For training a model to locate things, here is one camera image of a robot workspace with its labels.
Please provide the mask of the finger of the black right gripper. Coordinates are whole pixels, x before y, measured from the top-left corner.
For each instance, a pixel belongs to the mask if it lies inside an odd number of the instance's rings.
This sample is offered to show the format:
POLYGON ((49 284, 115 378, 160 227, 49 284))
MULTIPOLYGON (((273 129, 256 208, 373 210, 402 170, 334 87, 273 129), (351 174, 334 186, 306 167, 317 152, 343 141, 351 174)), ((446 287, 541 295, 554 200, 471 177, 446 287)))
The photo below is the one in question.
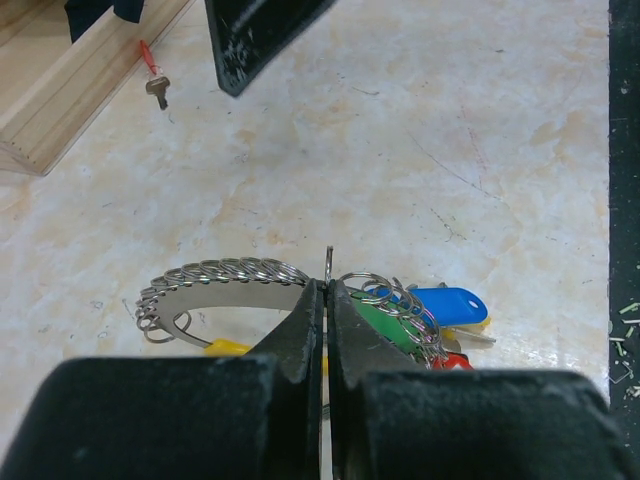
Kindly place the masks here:
POLYGON ((205 3, 219 88, 240 96, 333 0, 210 0, 205 3))

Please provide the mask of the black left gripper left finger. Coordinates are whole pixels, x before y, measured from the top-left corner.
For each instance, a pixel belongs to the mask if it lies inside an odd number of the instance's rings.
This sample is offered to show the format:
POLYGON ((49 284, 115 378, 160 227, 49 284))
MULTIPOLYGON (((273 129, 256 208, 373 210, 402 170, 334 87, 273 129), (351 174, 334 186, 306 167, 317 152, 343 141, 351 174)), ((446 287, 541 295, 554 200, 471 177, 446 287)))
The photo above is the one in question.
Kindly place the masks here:
POLYGON ((42 382, 5 479, 316 479, 321 285, 236 286, 224 304, 286 311, 247 354, 68 360, 42 382))

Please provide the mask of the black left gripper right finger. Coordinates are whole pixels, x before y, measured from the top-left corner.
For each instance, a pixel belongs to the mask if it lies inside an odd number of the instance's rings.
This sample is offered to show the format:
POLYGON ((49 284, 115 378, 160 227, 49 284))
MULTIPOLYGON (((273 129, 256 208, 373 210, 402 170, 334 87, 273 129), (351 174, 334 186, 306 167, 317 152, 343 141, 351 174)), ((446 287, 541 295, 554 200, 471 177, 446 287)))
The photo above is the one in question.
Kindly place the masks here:
POLYGON ((345 285, 327 290, 337 479, 635 479, 639 466, 586 377, 430 370, 379 335, 345 285))

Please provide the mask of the key with blue tag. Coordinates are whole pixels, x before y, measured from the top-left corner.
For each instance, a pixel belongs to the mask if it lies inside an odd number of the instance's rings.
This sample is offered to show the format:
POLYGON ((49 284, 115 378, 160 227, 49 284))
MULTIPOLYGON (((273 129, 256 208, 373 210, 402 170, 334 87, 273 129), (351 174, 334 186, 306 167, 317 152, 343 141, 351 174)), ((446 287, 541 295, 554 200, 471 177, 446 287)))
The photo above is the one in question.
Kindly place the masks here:
MULTIPOLYGON (((425 311, 422 313, 422 320, 427 326, 431 326, 432 314, 439 326, 445 327, 465 324, 475 324, 488 317, 488 310, 484 302, 474 293, 457 287, 448 288, 411 288, 410 291, 422 302, 425 311)), ((407 309, 408 302, 400 300, 398 295, 394 295, 387 304, 376 305, 393 308, 407 309)))

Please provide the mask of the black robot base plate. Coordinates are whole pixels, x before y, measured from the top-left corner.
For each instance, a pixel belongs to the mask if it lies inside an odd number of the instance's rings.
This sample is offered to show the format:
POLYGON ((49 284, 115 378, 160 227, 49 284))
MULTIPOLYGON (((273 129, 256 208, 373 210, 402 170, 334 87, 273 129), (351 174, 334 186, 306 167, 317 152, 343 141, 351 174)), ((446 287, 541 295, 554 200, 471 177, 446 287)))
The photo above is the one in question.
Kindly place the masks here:
POLYGON ((609 3, 609 395, 639 456, 639 3, 609 3))

